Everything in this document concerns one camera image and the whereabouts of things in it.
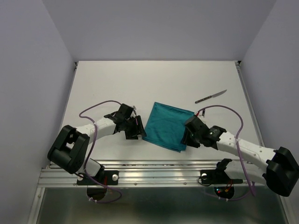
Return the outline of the teal cloth napkin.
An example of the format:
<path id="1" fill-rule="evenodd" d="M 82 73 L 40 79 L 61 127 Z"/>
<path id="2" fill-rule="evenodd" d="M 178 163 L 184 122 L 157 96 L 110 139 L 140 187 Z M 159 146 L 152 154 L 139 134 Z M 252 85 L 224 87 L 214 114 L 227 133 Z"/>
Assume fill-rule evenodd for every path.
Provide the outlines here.
<path id="1" fill-rule="evenodd" d="M 146 136 L 142 139 L 154 145 L 182 152 L 186 145 L 181 143 L 185 122 L 194 112 L 155 102 L 147 121 Z"/>

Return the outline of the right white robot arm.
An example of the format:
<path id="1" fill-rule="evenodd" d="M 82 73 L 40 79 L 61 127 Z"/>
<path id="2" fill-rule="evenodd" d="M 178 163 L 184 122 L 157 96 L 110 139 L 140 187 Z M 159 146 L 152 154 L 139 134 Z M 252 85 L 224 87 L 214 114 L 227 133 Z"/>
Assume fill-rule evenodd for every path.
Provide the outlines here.
<path id="1" fill-rule="evenodd" d="M 288 197 L 299 179 L 299 165 L 285 147 L 271 149 L 237 138 L 224 128 L 209 128 L 199 117 L 185 122 L 182 142 L 191 147 L 211 147 L 233 154 L 240 162 L 222 159 L 215 169 L 202 170 L 198 181 L 205 186 L 260 183 L 274 193 Z"/>

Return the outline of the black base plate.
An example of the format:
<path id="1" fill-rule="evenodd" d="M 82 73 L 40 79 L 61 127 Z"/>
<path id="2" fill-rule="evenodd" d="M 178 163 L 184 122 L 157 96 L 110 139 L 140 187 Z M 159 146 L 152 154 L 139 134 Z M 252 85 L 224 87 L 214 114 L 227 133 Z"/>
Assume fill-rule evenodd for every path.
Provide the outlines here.
<path id="1" fill-rule="evenodd" d="M 91 180 L 86 174 L 79 174 L 82 178 L 80 179 L 79 176 L 77 178 L 76 184 L 79 186 L 92 186 L 98 185 L 93 180 Z M 94 180 L 100 182 L 103 185 L 108 186 L 115 186 L 118 185 L 118 170 L 100 170 L 96 176 L 92 176 Z"/>
<path id="2" fill-rule="evenodd" d="M 218 162 L 215 169 L 206 169 L 200 171 L 198 183 L 202 186 L 211 186 L 219 184 L 242 184 L 242 179 L 232 179 L 227 173 L 228 165 L 232 165 L 232 159 L 223 159 Z"/>

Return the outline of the aluminium right side rail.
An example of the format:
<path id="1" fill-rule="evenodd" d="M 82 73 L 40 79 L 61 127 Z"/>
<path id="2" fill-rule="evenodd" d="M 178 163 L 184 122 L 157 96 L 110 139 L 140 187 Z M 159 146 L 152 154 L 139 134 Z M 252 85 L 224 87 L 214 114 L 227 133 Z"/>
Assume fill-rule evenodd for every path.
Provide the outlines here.
<path id="1" fill-rule="evenodd" d="M 255 132 L 257 134 L 257 138 L 258 138 L 259 144 L 263 146 L 264 145 L 264 141 L 263 141 L 263 138 L 262 138 L 262 135 L 261 135 L 261 131 L 260 131 L 260 128 L 259 128 L 259 125 L 258 125 L 258 121 L 256 119 L 256 115 L 255 115 L 254 109 L 252 107 L 251 100 L 249 98 L 249 94 L 248 94 L 248 91 L 247 91 L 247 88 L 246 88 L 243 76 L 242 76 L 242 71 L 241 71 L 241 65 L 240 64 L 241 64 L 241 61 L 235 61 L 236 70 L 237 70 L 239 79 L 241 81 L 241 85 L 242 85 L 243 92 L 245 94 L 247 105 L 249 107 L 249 112 L 250 112 L 250 115 L 251 115 L 251 118 L 252 118 L 252 121 L 253 121 Z"/>

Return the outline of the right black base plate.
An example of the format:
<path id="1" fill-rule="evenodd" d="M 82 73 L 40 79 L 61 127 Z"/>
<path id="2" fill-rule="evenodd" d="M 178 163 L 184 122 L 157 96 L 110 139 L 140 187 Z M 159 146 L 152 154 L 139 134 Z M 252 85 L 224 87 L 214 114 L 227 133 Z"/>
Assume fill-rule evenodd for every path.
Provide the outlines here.
<path id="1" fill-rule="evenodd" d="M 228 165 L 232 165 L 232 159 L 223 159 L 218 162 L 215 169 L 206 169 L 200 171 L 198 183 L 202 186 L 211 186 L 219 184 L 242 184 L 242 179 L 232 179 L 227 173 Z"/>

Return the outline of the aluminium front rail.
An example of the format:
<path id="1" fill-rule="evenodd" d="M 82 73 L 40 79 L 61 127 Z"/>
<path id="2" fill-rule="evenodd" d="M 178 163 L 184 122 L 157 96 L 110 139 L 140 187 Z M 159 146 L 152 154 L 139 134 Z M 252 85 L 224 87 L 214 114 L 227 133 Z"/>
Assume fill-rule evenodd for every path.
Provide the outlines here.
<path id="1" fill-rule="evenodd" d="M 201 187 L 202 170 L 215 169 L 219 160 L 99 161 L 105 171 L 119 172 L 117 188 Z M 40 172 L 40 188 L 82 188 L 77 176 L 51 163 Z"/>

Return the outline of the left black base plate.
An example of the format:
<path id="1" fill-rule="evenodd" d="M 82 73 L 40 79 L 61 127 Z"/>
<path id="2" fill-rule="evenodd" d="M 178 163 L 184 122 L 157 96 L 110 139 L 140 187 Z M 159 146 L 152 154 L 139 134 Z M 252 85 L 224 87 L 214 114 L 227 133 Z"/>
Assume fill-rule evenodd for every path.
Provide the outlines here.
<path id="1" fill-rule="evenodd" d="M 98 185 L 93 180 L 91 180 L 86 174 L 79 174 L 82 178 L 80 179 L 79 176 L 77 178 L 76 184 L 79 186 L 92 186 Z M 94 180 L 100 182 L 103 185 L 108 186 L 115 186 L 118 185 L 118 170 L 100 170 L 96 176 L 92 176 Z"/>

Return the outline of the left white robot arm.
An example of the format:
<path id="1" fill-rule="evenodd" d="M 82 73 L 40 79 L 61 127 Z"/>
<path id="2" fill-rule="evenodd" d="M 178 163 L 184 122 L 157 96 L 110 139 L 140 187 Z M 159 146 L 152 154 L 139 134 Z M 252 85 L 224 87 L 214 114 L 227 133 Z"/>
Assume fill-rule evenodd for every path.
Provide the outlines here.
<path id="1" fill-rule="evenodd" d="M 69 174 L 76 174 L 79 185 L 117 185 L 119 172 L 105 171 L 103 165 L 91 159 L 90 152 L 96 140 L 119 132 L 124 132 L 128 140 L 145 137 L 141 116 L 136 115 L 133 107 L 121 104 L 117 111 L 90 121 L 85 126 L 62 127 L 47 158 Z"/>

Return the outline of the aluminium rail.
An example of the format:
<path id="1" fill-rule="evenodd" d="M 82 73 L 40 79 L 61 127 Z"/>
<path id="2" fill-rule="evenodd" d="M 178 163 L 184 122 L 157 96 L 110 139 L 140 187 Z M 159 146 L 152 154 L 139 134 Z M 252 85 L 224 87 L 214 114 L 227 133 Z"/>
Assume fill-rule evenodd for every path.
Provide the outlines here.
<path id="1" fill-rule="evenodd" d="M 250 112 L 250 115 L 251 115 L 251 118 L 252 118 L 252 121 L 253 121 L 255 132 L 257 134 L 257 138 L 258 138 L 259 144 L 263 146 L 264 145 L 264 141 L 263 141 L 263 138 L 262 138 L 262 135 L 261 135 L 261 131 L 260 131 L 260 128 L 259 128 L 259 125 L 258 125 L 258 121 L 256 119 L 256 115 L 255 115 L 254 109 L 252 107 L 251 100 L 249 98 L 249 94 L 248 94 L 248 91 L 247 91 L 247 88 L 246 88 L 243 76 L 242 76 L 242 71 L 241 71 L 241 65 L 240 64 L 241 64 L 241 61 L 235 61 L 236 70 L 237 70 L 239 79 L 241 81 L 241 85 L 242 85 L 243 92 L 245 94 L 247 105 L 249 107 L 249 112 Z"/>
<path id="2" fill-rule="evenodd" d="M 119 172 L 117 188 L 201 187 L 202 170 L 215 169 L 219 160 L 99 161 L 105 171 Z M 77 176 L 51 163 L 40 172 L 40 188 L 82 188 Z"/>

